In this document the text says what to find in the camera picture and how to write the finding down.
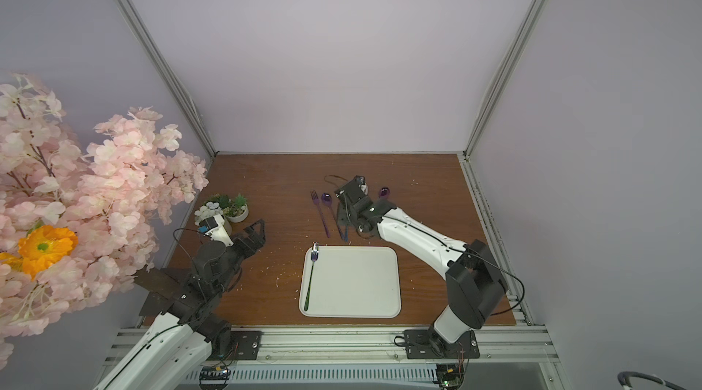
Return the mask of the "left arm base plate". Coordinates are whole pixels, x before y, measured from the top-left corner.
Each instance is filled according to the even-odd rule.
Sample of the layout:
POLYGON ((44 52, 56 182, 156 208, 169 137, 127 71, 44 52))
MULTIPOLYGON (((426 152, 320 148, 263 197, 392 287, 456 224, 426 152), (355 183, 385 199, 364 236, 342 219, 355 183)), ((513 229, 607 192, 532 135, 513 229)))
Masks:
POLYGON ((212 342, 213 361, 255 361, 261 347, 262 331, 224 331, 212 342))

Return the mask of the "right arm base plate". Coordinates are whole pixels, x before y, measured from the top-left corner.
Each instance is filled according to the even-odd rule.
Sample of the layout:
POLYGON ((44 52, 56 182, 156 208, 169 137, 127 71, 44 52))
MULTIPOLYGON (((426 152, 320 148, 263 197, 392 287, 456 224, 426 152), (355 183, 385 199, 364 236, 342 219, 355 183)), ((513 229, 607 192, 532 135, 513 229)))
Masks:
POLYGON ((396 335, 393 344, 405 350, 408 359, 449 360, 480 357, 475 332, 469 330, 456 342, 446 342, 433 329, 406 330, 396 335))

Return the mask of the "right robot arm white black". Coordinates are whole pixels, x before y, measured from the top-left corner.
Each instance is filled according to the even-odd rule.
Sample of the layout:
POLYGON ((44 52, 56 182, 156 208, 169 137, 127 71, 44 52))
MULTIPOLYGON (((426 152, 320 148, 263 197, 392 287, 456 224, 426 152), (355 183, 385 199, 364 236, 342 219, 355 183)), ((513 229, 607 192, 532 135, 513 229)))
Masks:
POLYGON ((518 278, 499 267, 486 243, 449 238, 386 198, 373 200, 361 175, 338 187, 335 195, 338 225, 405 249, 445 281, 448 304, 429 329, 419 332, 418 341, 411 340, 409 333, 402 335, 404 347, 447 355, 451 348, 467 343, 464 337, 470 331, 501 313, 497 307, 508 293, 506 279, 518 278))

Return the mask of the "green handled iridescent fork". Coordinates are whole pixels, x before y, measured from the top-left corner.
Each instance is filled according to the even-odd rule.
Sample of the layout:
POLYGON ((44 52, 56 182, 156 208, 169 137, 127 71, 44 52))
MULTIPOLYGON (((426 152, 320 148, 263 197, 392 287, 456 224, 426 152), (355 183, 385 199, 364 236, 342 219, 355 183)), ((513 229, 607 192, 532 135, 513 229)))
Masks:
POLYGON ((311 250, 311 255, 310 255, 310 272, 309 272, 309 279, 307 282, 307 290, 306 290, 306 295, 305 295, 305 304, 303 305, 303 310, 308 311, 309 306, 310 306, 310 300, 311 300, 311 289, 312 289, 312 282, 313 282, 313 276, 314 276, 314 266, 316 265, 316 262, 318 261, 319 258, 319 249, 320 249, 320 244, 319 243, 314 243, 312 250, 311 250))

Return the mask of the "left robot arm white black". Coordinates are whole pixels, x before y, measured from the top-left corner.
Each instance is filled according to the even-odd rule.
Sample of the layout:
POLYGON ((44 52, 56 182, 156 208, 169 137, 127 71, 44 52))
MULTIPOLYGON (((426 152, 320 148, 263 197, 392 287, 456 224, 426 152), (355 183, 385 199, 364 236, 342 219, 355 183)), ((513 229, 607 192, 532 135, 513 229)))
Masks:
POLYGON ((241 280, 243 262, 265 245, 265 223, 258 220, 234 236, 200 237, 189 269, 137 272, 135 282, 149 292, 146 309, 155 320, 97 388, 175 389, 208 360, 230 366, 257 359, 263 334, 235 331, 215 310, 241 280))

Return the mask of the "white plastic tray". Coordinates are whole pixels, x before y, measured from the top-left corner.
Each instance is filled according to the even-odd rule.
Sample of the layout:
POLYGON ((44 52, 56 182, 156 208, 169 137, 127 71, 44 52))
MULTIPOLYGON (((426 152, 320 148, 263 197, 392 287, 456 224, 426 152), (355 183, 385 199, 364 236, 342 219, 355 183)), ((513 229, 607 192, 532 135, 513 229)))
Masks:
POLYGON ((311 300, 303 310, 311 250, 305 253, 299 310, 312 318, 393 319, 401 311, 400 274, 390 247, 321 246, 311 300))

